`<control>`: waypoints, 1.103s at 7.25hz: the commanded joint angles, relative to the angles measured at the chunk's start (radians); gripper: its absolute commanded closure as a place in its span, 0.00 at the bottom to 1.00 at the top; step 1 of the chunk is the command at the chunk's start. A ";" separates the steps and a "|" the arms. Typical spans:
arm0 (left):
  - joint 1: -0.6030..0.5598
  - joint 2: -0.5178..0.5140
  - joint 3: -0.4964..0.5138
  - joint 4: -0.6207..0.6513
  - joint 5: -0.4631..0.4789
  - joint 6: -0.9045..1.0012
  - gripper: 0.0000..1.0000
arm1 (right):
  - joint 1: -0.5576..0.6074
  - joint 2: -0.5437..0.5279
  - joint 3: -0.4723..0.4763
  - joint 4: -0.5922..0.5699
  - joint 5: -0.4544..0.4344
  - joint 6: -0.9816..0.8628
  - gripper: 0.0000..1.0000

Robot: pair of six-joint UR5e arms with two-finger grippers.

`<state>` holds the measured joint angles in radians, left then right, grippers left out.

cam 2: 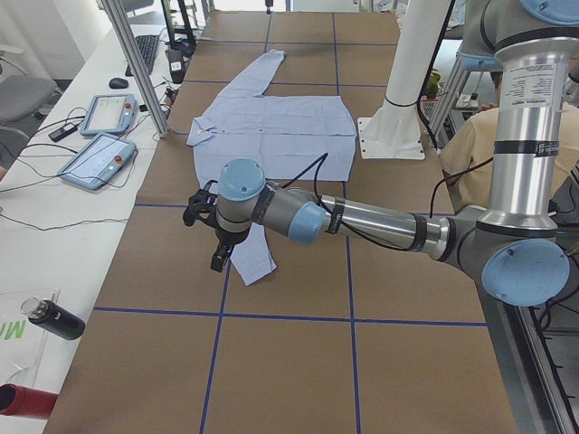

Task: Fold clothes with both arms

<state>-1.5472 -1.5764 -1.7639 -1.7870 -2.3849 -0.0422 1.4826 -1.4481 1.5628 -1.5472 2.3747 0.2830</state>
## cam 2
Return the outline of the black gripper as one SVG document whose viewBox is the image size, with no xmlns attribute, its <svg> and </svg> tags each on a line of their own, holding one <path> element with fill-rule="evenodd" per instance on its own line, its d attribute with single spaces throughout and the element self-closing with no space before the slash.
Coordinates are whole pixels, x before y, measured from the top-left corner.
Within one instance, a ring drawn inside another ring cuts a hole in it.
<svg viewBox="0 0 579 434">
<path fill-rule="evenodd" d="M 217 221 L 217 194 L 211 193 L 210 188 L 216 180 L 208 181 L 188 200 L 183 213 L 183 222 L 186 227 L 192 227 L 197 221 L 215 230 L 219 241 L 211 259 L 211 270 L 222 272 L 233 253 L 233 235 L 226 231 Z"/>
</svg>

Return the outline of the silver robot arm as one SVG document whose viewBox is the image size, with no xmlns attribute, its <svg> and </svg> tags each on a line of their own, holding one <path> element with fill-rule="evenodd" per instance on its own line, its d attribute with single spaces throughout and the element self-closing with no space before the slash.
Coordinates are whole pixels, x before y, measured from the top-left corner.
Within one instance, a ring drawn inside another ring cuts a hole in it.
<svg viewBox="0 0 579 434">
<path fill-rule="evenodd" d="M 222 270 L 253 224 L 309 244 L 321 232 L 355 236 L 451 264 L 494 298 L 530 307 L 557 295 L 570 265 L 556 244 L 548 202 L 559 150 L 565 77 L 578 50 L 575 1 L 469 1 L 461 60 L 472 71 L 502 69 L 487 208 L 450 218 L 397 212 L 294 186 L 315 175 L 347 141 L 365 158 L 416 158 L 413 106 L 444 24 L 438 1 L 412 1 L 383 106 L 353 120 L 338 97 L 269 97 L 285 54 L 265 52 L 239 73 L 192 123 L 200 189 L 186 225 L 212 227 Z"/>
</svg>

